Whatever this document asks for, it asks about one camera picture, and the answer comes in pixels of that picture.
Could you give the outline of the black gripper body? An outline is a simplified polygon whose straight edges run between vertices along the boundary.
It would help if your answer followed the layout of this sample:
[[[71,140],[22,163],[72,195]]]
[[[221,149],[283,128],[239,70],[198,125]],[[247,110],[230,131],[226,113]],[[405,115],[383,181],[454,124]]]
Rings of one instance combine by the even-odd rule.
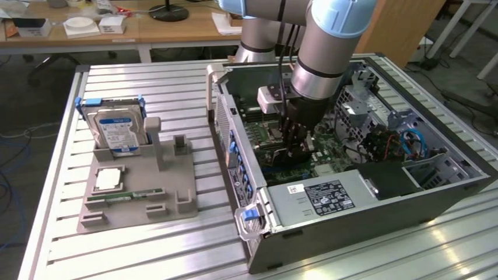
[[[294,123],[314,128],[322,121],[329,100],[313,100],[305,97],[291,99],[287,106],[287,117]]]

